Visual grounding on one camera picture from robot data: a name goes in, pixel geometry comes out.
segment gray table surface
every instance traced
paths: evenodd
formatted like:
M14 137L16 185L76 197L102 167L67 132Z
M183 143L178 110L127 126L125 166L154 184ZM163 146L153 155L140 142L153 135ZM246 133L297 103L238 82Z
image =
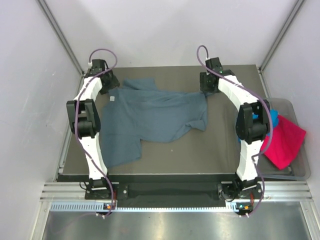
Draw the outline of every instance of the gray table surface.
M230 65L224 69L231 69L244 86L265 97L255 65ZM130 67L114 70L120 82L124 78L153 77L159 89L178 92L199 91L200 72L204 72L201 66ZM95 104L100 116L108 100L108 95L97 97ZM208 125L205 131L192 129L180 139L170 143L141 141L141 159L112 167L109 169L109 174L234 173L240 157L240 146L235 132L236 108L223 93L209 96L207 103ZM259 167L263 173L279 173L265 157L259 160ZM73 135L63 174L88 173L85 154Z

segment metal floor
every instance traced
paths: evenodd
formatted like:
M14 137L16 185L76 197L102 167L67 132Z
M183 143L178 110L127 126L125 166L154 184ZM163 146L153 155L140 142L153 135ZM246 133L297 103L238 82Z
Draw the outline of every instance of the metal floor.
M231 213L113 213L105 220L50 212L43 240L311 240L299 202L265 202L250 218Z
M265 92L255 65L230 65L239 81L257 94ZM124 78L155 78L160 90L178 92L199 91L201 66L130 67L116 68L114 74L120 82ZM101 112L108 104L108 95L98 95L96 107ZM235 132L236 108L223 93L207 98L208 125L206 130L190 130L180 139L170 143L142 141L142 158L132 163L109 169L109 174L224 174L234 173L239 165L240 146ZM265 174L279 171L265 157L259 160ZM71 137L64 175L88 174L85 155Z

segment cable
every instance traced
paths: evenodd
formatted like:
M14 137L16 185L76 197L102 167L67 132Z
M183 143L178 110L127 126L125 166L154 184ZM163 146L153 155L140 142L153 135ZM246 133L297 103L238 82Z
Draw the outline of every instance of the cable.
M81 148L83 149L84 153L91 159L91 162L92 164L94 165L94 167L102 174L102 176L105 178L105 180L107 181L109 187L110 187L110 191L111 191L111 208L109 210L109 212L107 213L106 216L110 215L112 209L114 208L114 189L112 187L112 183L110 182L109 178L107 177L107 175L96 165L96 163L94 162L92 156L90 155L90 153L88 153L83 147L82 147L82 144L79 140L79 133L78 133L78 119L79 119L79 106L80 106L80 99L81 99L81 96L85 93L87 87L89 86L89 84L97 77L111 71L118 63L118 58L116 56L116 54L109 50L109 49L106 49L106 48L99 48L99 49L96 49L94 50L90 56L89 56L89 63L91 63L91 57L94 53L98 52L98 51L106 51L106 52L109 52L111 53L114 58L115 58L115 63L112 67L108 68L107 70L104 70L102 72L99 72L98 74L94 75L87 83L86 85L84 86L83 90L80 92L79 96L78 96L78 99L76 100L76 105L75 105L75 120L74 120L74 133L75 133L75 139L77 141L77 143L81 146Z
M86 188L86 189L89 189L89 188L88 188L88 185L86 184L85 181L83 182L83 184L85 185L85 188Z
M81 188L81 189L83 189L83 190L87 191L87 189L86 189L86 188L84 188L83 186L81 186L81 182L79 182L79 186L80 186L80 188Z
M254 203L255 203L254 194L253 194L253 192L250 192L250 204L251 204L252 206L254 206Z
M237 86L238 88L240 88L240 89L242 89L242 90L247 91L247 92L250 93L252 96L256 97L256 98L258 99L258 101L262 104L262 106L263 106L263 108L265 109L266 114L267 114L267 116L268 116L269 125L270 125L270 136L269 136L269 140L268 140L268 142L267 142L267 145L265 146L265 148L264 148L262 151L260 151L258 154L255 154L255 155L253 155L253 156L251 157L251 159L252 159L252 161L253 161L253 164L254 164L254 167L255 167L255 170L256 170L256 173L257 173L258 177L261 178L261 181L262 181L262 193L261 193L261 197L260 197L258 203L256 204L255 208L254 208L254 209L252 210L252 212L248 215L248 217L249 217L249 216L251 216L251 215L259 208L259 206L260 206L260 204L261 204L261 202L262 202L262 199L264 198L264 194L265 194L265 179L264 179L264 177L262 176L262 174L261 174L261 172L260 172L260 170L259 170L259 168L258 168L258 166L257 166L257 164L256 164L255 157L259 157L259 156L263 155L263 154L267 151L267 149L269 148L269 146L270 146L270 144L271 144L272 137L273 137L273 132L274 132L273 124L272 124L272 118L271 118L271 115L270 115L270 111L269 111L269 109L268 109L268 106L266 105L265 101L264 101L258 94L256 94L256 93L253 92L252 90L250 90L250 89L248 89L248 88L246 88L246 87L244 87L244 86L242 86L242 85L238 85L238 84L234 83L233 81L227 79L226 77L222 76L221 74L219 74L219 73L211 70L210 68L208 68L208 67L201 61L201 59L200 59L200 57L199 57L199 50L200 50L201 48L204 48L204 49L205 49L207 59L209 58L209 53L208 53L207 47L206 47L205 45L200 45L200 46L197 48L197 50L196 50L196 57L197 57L199 63L200 63L209 73L212 73L212 74L216 75L217 77L219 77L219 78L227 81L228 83L231 83L231 84Z

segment white wall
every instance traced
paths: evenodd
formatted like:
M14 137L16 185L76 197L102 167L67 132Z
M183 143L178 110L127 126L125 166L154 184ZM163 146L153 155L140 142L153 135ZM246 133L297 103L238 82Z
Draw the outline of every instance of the white wall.
M0 35L0 238L25 240L80 77L35 0L1 1Z
M260 65L296 0L46 1L86 69L98 47L119 67L198 65L200 44L225 65Z
M307 0L265 71L271 95L290 100L307 131L308 180L320 211L320 1Z

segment black bracket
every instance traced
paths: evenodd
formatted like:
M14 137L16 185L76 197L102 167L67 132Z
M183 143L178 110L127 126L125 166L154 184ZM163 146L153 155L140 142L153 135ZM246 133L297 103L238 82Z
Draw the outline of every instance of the black bracket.
M251 213L254 209L254 200L260 199L262 195L262 188L257 178L248 182L241 182L236 178L230 183L218 184L217 189L221 200L236 202L235 213L241 216Z
M207 68L222 75L235 75L230 69L224 70L219 60L219 57L210 58L205 61ZM218 93L219 77L210 72L200 72L200 90L203 93Z
M86 185L86 192L84 199L86 200L109 200L111 199L111 190L107 180L102 177L101 179L89 179L89 184Z
M268 109L270 104L264 100ZM241 140L248 144L254 141L264 140L270 131L270 123L267 111L261 102L244 103L240 106L238 117L236 119L235 131Z
M66 102L66 110L68 113L69 125L73 134L75 134L76 104L76 100ZM81 100L79 103L78 115L79 138L94 138L101 128L100 118L94 100Z
M90 70L87 72L87 74L84 77L85 78L93 77L93 76L107 70L108 68L109 68L108 64L105 60L93 59L92 60L92 67L90 68ZM101 83L102 83L102 88L100 90L100 93L102 95L106 94L109 90L120 86L120 83L119 83L117 77L114 75L114 72L112 70L100 75L99 78L101 79Z

